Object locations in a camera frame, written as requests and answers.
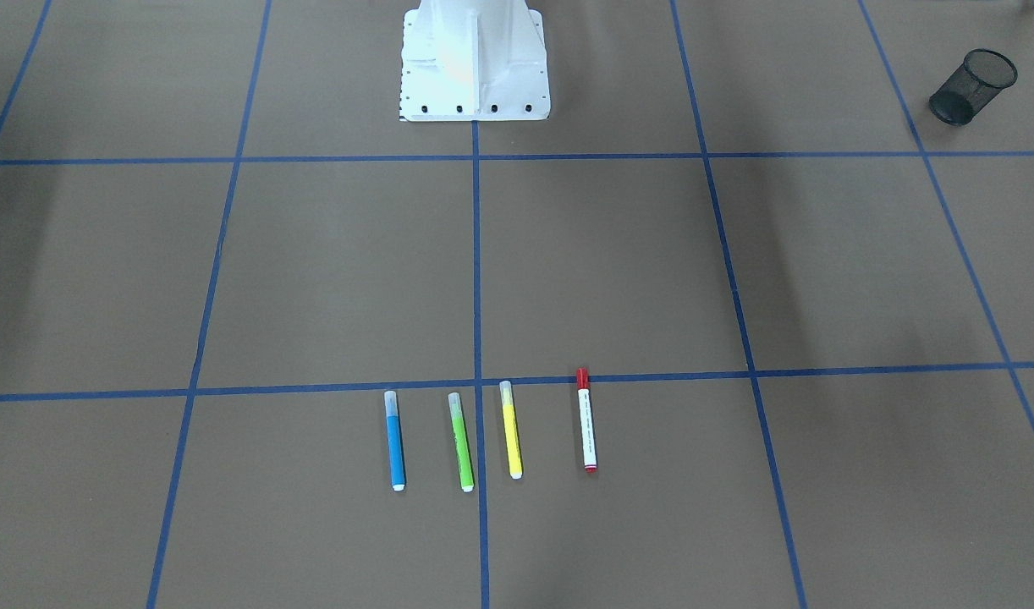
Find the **red white marker pen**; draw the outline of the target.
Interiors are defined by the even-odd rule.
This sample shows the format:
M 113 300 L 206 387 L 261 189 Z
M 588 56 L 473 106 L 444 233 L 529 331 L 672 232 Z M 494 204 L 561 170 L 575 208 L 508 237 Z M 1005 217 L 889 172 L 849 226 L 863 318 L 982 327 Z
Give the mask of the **red white marker pen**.
M 576 412 L 579 417 L 581 432 L 581 458 L 583 470 L 588 474 L 598 471 L 596 436 L 594 429 L 594 409 L 591 408 L 590 374 L 586 367 L 579 367 L 576 379 Z

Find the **blue highlighter pen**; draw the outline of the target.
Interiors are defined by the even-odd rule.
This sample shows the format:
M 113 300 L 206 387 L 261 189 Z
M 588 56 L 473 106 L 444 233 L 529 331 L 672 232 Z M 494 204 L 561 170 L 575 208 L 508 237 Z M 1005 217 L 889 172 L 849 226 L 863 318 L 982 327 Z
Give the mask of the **blue highlighter pen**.
M 404 437 L 402 436 L 397 391 L 385 391 L 384 408 L 390 485 L 392 486 L 393 492 L 404 492 L 406 488 Z

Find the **yellow highlighter pen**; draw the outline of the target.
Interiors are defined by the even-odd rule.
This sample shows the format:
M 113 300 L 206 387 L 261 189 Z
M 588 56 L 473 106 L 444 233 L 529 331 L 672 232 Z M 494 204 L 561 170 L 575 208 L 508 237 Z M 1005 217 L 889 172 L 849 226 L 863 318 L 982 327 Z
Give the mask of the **yellow highlighter pen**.
M 500 398 L 507 469 L 509 470 L 510 478 L 521 480 L 524 477 L 524 468 L 522 468 L 520 429 L 518 429 L 516 409 L 514 408 L 514 394 L 511 380 L 500 382 Z

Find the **green highlighter pen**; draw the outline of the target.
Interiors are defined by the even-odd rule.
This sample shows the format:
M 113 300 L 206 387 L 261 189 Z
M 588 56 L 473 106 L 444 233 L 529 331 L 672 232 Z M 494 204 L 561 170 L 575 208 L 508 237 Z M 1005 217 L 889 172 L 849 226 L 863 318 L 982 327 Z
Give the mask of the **green highlighter pen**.
M 473 471 L 473 459 L 470 455 L 470 444 L 465 424 L 463 404 L 460 401 L 458 392 L 448 394 L 448 416 L 450 416 L 453 446 L 458 464 L 458 476 L 460 490 L 464 493 L 472 493 L 475 490 L 475 478 Z

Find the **black mesh pen cup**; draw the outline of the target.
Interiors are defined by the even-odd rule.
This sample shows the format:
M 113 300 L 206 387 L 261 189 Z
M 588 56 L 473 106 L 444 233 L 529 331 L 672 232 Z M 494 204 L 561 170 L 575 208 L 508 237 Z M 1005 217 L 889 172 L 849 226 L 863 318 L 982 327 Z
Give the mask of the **black mesh pen cup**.
M 1018 69 L 1012 59 L 977 47 L 967 52 L 957 69 L 927 97 L 927 108 L 948 126 L 966 126 L 1017 80 Z

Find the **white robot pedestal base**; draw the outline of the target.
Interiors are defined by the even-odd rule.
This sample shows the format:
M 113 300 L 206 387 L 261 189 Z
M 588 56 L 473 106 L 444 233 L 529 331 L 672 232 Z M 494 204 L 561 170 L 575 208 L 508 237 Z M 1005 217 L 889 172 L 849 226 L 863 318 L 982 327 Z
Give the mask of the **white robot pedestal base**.
M 404 13 L 401 61 L 402 121 L 551 115 L 543 16 L 525 1 L 421 1 Z

